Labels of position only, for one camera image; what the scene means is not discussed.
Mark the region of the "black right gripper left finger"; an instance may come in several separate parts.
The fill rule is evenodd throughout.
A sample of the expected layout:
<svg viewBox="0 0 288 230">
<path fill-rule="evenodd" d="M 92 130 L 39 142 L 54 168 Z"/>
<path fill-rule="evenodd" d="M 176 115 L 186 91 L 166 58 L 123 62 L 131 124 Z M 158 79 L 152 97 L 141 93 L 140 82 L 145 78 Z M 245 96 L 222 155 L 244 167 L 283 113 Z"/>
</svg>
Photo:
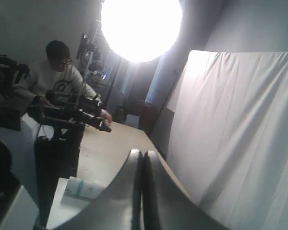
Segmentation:
<svg viewBox="0 0 288 230">
<path fill-rule="evenodd" d="M 139 230 L 141 229 L 142 161 L 132 149 L 111 183 L 94 199 L 64 194 L 60 179 L 50 210 L 48 230 Z"/>
</svg>

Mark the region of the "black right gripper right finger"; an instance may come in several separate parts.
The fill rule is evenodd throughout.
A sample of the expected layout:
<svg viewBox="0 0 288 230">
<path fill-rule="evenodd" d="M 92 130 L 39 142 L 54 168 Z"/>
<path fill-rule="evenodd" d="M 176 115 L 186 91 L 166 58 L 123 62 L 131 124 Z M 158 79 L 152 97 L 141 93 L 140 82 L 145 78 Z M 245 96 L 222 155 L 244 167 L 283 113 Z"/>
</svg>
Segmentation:
<svg viewBox="0 0 288 230">
<path fill-rule="evenodd" d="M 142 197 L 146 230 L 225 230 L 201 211 L 175 184 L 161 158 L 148 151 L 143 159 Z"/>
</svg>

